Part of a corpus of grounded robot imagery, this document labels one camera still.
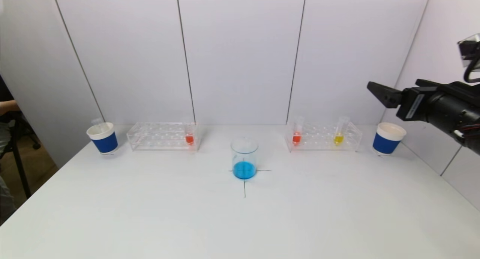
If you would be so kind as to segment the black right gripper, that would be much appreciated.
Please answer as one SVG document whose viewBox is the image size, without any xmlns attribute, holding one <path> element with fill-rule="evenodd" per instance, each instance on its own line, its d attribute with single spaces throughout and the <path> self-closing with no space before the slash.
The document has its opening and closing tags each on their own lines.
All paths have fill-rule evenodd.
<svg viewBox="0 0 480 259">
<path fill-rule="evenodd" d="M 417 79 L 416 87 L 402 91 L 369 81 L 367 89 L 386 108 L 400 108 L 397 117 L 405 122 L 429 123 L 442 132 L 454 132 L 466 124 L 466 102 L 457 87 L 462 83 L 437 83 Z"/>
</svg>

